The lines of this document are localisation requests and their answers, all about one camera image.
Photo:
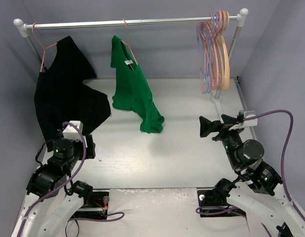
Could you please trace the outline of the green t shirt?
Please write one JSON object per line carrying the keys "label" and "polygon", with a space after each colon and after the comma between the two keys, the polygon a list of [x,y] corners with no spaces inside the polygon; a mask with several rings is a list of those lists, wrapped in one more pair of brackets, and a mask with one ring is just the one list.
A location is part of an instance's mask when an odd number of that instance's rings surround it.
{"label": "green t shirt", "polygon": [[139,64],[119,37],[113,36],[111,45],[111,68],[116,72],[113,107],[139,115],[140,131],[161,133],[165,119],[153,102],[152,91]]}

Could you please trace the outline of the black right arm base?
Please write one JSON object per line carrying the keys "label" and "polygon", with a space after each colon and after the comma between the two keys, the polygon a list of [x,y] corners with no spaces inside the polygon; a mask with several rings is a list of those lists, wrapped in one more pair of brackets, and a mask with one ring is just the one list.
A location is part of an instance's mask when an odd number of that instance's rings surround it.
{"label": "black right arm base", "polygon": [[229,191],[236,187],[235,184],[238,181],[240,181],[240,178],[236,178],[234,181],[222,178],[213,189],[198,190],[199,207],[196,208],[196,213],[201,218],[236,216],[246,218],[245,211],[227,202]]}

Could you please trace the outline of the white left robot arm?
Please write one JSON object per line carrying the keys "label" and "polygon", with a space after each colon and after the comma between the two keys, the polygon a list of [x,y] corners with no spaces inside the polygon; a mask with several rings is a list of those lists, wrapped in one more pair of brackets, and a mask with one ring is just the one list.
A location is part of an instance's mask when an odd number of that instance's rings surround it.
{"label": "white left robot arm", "polygon": [[73,181],[86,159],[95,158],[92,135],[68,126],[47,145],[52,155],[31,175],[14,237],[55,237],[76,210],[93,201],[93,187]]}

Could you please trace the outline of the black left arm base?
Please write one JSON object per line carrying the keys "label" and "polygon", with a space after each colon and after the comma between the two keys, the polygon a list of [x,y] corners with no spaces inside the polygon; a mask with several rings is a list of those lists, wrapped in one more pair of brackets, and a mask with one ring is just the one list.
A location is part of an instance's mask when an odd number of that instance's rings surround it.
{"label": "black left arm base", "polygon": [[95,190],[89,196],[86,203],[71,218],[106,220],[109,199],[108,190]]}

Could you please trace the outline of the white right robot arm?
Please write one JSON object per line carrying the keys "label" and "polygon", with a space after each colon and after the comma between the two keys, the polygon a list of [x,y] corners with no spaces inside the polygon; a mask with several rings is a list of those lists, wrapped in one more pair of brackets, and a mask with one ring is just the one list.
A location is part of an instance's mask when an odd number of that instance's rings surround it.
{"label": "white right robot arm", "polygon": [[240,133],[258,124],[258,119],[276,113],[286,113],[290,125],[281,154],[284,164],[285,152],[293,129],[293,115],[288,110],[275,110],[256,115],[254,111],[240,111],[237,117],[221,115],[221,120],[210,121],[200,116],[200,137],[211,133],[217,135],[237,178],[220,179],[213,189],[206,191],[196,213],[215,217],[238,210],[246,216],[254,216],[269,236],[305,237],[305,211],[291,197],[284,172],[277,171],[263,160],[264,148],[255,139],[242,141]]}

